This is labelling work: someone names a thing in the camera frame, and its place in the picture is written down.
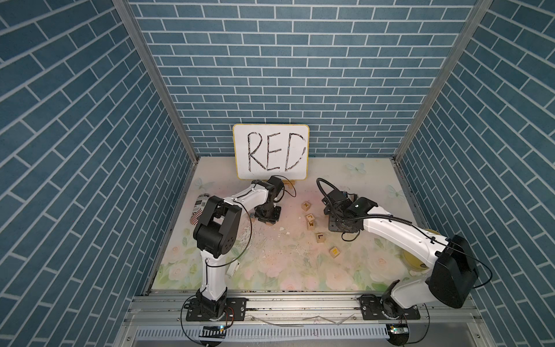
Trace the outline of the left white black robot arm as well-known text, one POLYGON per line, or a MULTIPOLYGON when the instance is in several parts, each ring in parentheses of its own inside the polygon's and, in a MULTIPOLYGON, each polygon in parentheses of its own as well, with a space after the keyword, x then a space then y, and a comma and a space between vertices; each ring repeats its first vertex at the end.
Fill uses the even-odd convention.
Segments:
POLYGON ((278 222, 281 207, 278 195, 284 192, 284 183, 278 176, 266 181, 254 180, 244 191, 227 198, 209 197, 193 232, 202 257, 202 284, 196 293, 202 313, 210 319, 224 313, 228 287, 225 284, 225 260, 238 236, 242 215, 254 217, 266 224, 278 222))

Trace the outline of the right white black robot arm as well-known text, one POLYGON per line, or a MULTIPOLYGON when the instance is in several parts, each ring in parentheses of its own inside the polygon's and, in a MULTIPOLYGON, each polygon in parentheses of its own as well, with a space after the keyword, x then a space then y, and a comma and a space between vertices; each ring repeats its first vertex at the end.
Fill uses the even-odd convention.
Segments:
POLYGON ((477 262, 467 240, 445 237, 399 218, 365 197, 339 190, 328 180, 318 178, 323 192, 324 213, 330 231, 359 235, 362 232, 390 241, 416 257, 428 269, 426 276, 403 283, 394 280, 380 296, 382 314, 396 320, 419 304, 441 302, 452 308, 463 306, 479 277, 477 262))

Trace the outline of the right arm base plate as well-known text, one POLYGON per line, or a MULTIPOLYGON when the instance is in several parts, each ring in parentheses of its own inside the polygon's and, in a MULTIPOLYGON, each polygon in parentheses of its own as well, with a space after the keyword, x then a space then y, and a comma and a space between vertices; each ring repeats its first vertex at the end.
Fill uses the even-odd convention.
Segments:
POLYGON ((364 320, 420 320, 421 315, 416 306, 403 309, 392 299, 383 299, 374 294, 358 298, 364 320))

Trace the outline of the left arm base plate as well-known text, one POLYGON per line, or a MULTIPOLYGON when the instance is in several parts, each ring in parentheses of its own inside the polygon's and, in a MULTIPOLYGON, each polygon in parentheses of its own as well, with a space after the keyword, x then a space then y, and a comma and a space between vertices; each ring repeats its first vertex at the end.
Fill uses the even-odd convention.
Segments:
POLYGON ((218 301, 209 300, 202 295, 194 296, 183 308, 187 322, 244 321, 248 299, 231 297, 218 301))

